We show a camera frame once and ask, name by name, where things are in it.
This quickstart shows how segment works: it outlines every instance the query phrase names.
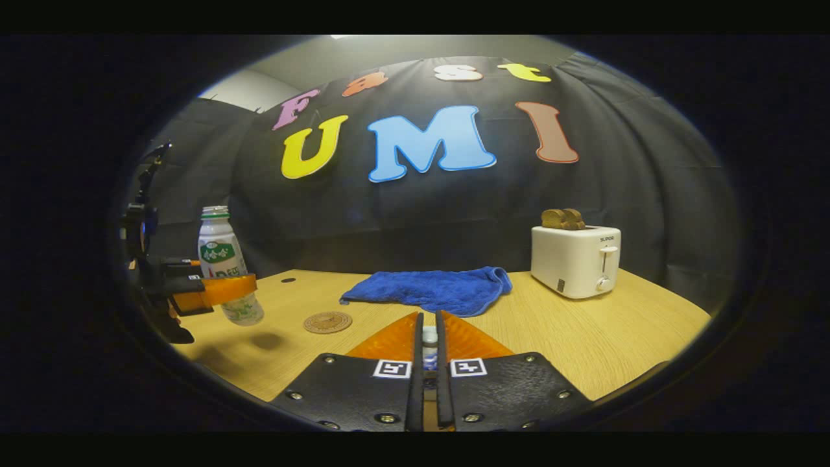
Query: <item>toaster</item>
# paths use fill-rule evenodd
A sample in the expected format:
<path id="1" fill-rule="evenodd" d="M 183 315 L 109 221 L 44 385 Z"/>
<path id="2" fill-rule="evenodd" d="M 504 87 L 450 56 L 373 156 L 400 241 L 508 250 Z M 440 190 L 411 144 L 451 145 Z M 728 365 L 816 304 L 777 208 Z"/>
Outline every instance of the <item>toaster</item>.
<path id="1" fill-rule="evenodd" d="M 620 264 L 619 229 L 585 226 L 580 230 L 533 227 L 530 273 L 568 298 L 610 292 Z"/>

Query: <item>plastic bottle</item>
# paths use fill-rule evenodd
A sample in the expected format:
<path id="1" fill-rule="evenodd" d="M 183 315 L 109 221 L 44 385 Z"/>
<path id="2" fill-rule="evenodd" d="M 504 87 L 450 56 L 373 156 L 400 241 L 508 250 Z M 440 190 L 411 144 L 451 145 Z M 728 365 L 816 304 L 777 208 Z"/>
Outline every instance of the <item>plastic bottle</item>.
<path id="1" fill-rule="evenodd" d="M 202 228 L 199 229 L 198 257 L 205 278 L 224 278 L 248 274 L 242 248 L 229 222 L 227 206 L 202 208 Z M 239 326 L 253 326 L 262 321 L 265 313 L 253 293 L 222 304 L 227 319 Z"/>

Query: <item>blue towel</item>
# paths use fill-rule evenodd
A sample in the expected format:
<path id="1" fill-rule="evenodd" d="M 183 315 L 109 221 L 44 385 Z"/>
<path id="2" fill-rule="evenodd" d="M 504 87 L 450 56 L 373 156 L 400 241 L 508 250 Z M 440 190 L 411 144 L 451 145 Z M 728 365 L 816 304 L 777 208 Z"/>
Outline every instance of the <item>blue towel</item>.
<path id="1" fill-rule="evenodd" d="M 428 312 L 444 310 L 458 317 L 474 317 L 486 311 L 513 283 L 503 268 L 472 271 L 422 271 L 374 273 L 343 294 L 341 302 L 399 302 L 420 305 Z"/>

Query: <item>letter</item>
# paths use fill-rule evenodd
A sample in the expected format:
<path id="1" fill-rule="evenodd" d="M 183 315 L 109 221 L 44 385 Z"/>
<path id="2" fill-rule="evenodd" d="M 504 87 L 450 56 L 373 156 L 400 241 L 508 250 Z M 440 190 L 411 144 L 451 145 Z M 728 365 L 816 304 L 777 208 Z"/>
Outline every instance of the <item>letter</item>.
<path id="1" fill-rule="evenodd" d="M 484 169 L 494 165 L 496 157 L 484 149 L 478 135 L 477 112 L 474 106 L 444 107 L 435 113 L 425 131 L 402 116 L 375 121 L 369 130 L 377 136 L 377 162 L 369 173 L 369 180 L 380 183 L 399 179 L 407 173 L 407 168 L 398 163 L 396 150 L 403 153 L 415 170 L 426 172 L 442 142 L 444 156 L 438 166 L 444 170 Z"/>
<path id="2" fill-rule="evenodd" d="M 545 162 L 569 164 L 579 160 L 579 155 L 571 149 L 562 126 L 559 124 L 559 111 L 538 102 L 516 102 L 516 107 L 527 112 L 539 137 L 536 155 Z"/>
<path id="3" fill-rule="evenodd" d="M 433 71 L 436 78 L 444 81 L 475 81 L 484 77 L 469 65 L 441 65 Z"/>
<path id="4" fill-rule="evenodd" d="M 348 116 L 336 116 L 320 124 L 320 129 L 323 131 L 320 137 L 320 150 L 308 160 L 302 160 L 302 154 L 305 138 L 311 133 L 311 128 L 297 131 L 294 135 L 287 137 L 284 143 L 286 150 L 282 154 L 282 174 L 287 179 L 299 179 L 313 174 L 328 164 L 334 155 L 334 150 L 337 149 L 340 124 L 348 118 Z"/>
<path id="5" fill-rule="evenodd" d="M 305 94 L 300 94 L 297 97 L 291 97 L 288 101 L 283 102 L 281 104 L 282 113 L 280 114 L 280 119 L 276 121 L 276 125 L 271 128 L 271 131 L 297 120 L 297 116 L 294 115 L 294 112 L 302 112 L 306 107 L 308 107 L 309 98 L 317 96 L 319 93 L 320 90 L 315 89 L 313 91 L 308 91 Z"/>
<path id="6" fill-rule="evenodd" d="M 538 81 L 543 83 L 550 81 L 550 78 L 547 76 L 537 76 L 534 74 L 534 71 L 539 71 L 539 68 L 531 68 L 529 66 L 524 66 L 521 63 L 508 63 L 506 65 L 499 65 L 498 67 L 504 68 L 509 71 L 511 75 L 523 80 Z"/>
<path id="7" fill-rule="evenodd" d="M 375 73 L 369 73 L 366 76 L 362 76 L 346 86 L 346 90 L 343 91 L 343 97 L 353 96 L 364 89 L 369 89 L 370 87 L 380 86 L 388 80 L 382 71 L 376 71 Z"/>

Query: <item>blue letter m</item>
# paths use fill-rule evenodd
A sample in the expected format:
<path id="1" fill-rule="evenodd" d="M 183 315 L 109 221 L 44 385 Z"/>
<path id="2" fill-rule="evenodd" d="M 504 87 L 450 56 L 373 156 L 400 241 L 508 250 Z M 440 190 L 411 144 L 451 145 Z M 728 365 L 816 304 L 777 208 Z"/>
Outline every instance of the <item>blue letter m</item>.
<path id="1" fill-rule="evenodd" d="M 484 169 L 496 163 L 496 157 L 484 149 L 476 128 L 474 106 L 444 107 L 436 112 L 426 131 L 401 116 L 375 121 L 369 125 L 378 139 L 377 165 L 369 173 L 374 183 L 395 180 L 407 173 L 398 163 L 396 150 L 420 173 L 429 170 L 438 145 L 444 143 L 444 157 L 438 167 L 444 170 Z"/>

